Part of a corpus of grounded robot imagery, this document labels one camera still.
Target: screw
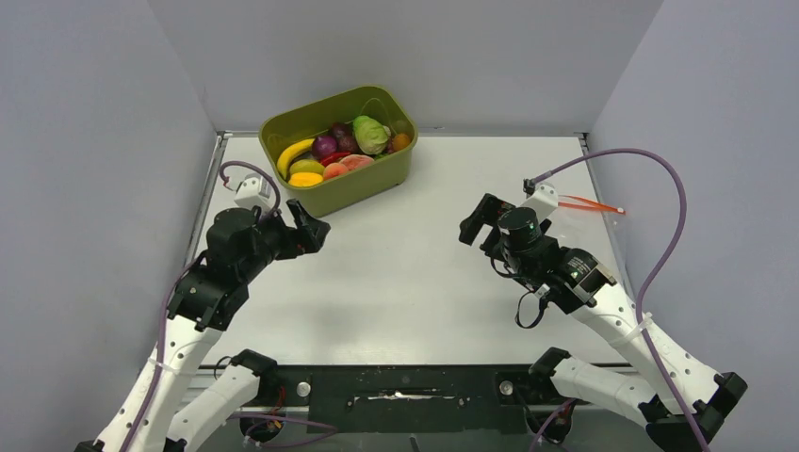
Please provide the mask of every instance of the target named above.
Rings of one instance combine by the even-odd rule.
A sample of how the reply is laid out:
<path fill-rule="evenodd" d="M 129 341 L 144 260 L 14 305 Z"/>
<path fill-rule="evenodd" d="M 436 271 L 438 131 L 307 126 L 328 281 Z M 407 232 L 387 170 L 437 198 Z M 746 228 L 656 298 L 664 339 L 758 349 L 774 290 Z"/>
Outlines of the screw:
<path fill-rule="evenodd" d="M 308 397 L 309 394 L 311 394 L 311 385 L 305 381 L 301 381 L 300 384 L 297 385 L 297 396 Z"/>
<path fill-rule="evenodd" d="M 514 384 L 505 380 L 499 384 L 499 392 L 503 396 L 512 396 L 514 394 Z"/>

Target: white wall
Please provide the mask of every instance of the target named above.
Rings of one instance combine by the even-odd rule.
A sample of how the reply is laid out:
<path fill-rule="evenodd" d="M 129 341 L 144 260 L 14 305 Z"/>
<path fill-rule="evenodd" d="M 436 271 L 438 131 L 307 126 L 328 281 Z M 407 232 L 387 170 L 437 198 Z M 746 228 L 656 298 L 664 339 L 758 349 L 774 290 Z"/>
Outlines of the white wall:
<path fill-rule="evenodd" d="M 218 130 L 357 85 L 423 127 L 585 132 L 662 0 L 149 0 Z"/>
<path fill-rule="evenodd" d="M 795 450 L 799 390 L 799 3 L 666 0 L 589 136 L 677 167 L 682 242 L 647 309 L 688 350 L 750 384 L 715 450 Z M 665 172 L 640 157 L 596 161 L 602 193 L 629 212 L 635 285 L 676 223 Z"/>
<path fill-rule="evenodd" d="M 145 0 L 0 5 L 0 450 L 70 451 L 130 390 L 214 131 Z"/>

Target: cabbage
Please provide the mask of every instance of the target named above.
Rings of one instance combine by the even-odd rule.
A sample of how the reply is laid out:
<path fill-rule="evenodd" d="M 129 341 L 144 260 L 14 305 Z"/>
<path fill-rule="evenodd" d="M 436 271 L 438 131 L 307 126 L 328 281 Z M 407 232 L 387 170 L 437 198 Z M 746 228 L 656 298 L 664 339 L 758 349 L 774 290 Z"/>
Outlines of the cabbage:
<path fill-rule="evenodd" d="M 369 116 L 359 116 L 352 122 L 355 140 L 361 151 L 370 155 L 381 153 L 388 143 L 388 134 L 383 125 Z"/>

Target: banana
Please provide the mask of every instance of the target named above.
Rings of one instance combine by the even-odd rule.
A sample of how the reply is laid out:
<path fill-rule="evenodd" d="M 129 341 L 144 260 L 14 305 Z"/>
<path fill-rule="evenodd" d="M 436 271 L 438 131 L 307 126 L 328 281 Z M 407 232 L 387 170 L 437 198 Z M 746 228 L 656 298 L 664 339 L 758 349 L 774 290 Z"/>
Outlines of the banana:
<path fill-rule="evenodd" d="M 280 175 L 285 179 L 285 177 L 288 175 L 288 166 L 291 164 L 291 162 L 293 162 L 294 159 L 300 155 L 310 151 L 312 144 L 314 144 L 314 139 L 308 138 L 304 139 L 303 141 L 298 141 L 285 148 L 285 151 L 283 151 L 280 154 L 280 157 L 277 159 L 277 172 L 279 172 Z"/>

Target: orange tweezers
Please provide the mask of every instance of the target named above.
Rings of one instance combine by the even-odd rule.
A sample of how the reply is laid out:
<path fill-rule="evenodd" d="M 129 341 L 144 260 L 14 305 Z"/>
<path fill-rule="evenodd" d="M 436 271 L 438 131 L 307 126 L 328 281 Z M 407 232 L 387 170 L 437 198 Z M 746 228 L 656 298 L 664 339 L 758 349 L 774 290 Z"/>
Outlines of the orange tweezers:
<path fill-rule="evenodd" d="M 587 200 L 585 198 L 581 198 L 580 196 L 564 195 L 563 197 L 583 202 L 584 204 L 573 204 L 571 202 L 558 202 L 558 205 L 560 207 L 568 207 L 570 209 L 578 209 L 578 210 L 589 210 L 593 212 L 612 212 L 614 214 L 619 214 L 619 215 L 627 214 L 627 211 L 621 207 L 613 207 L 612 205 L 607 205 L 603 204 L 602 202 Z"/>

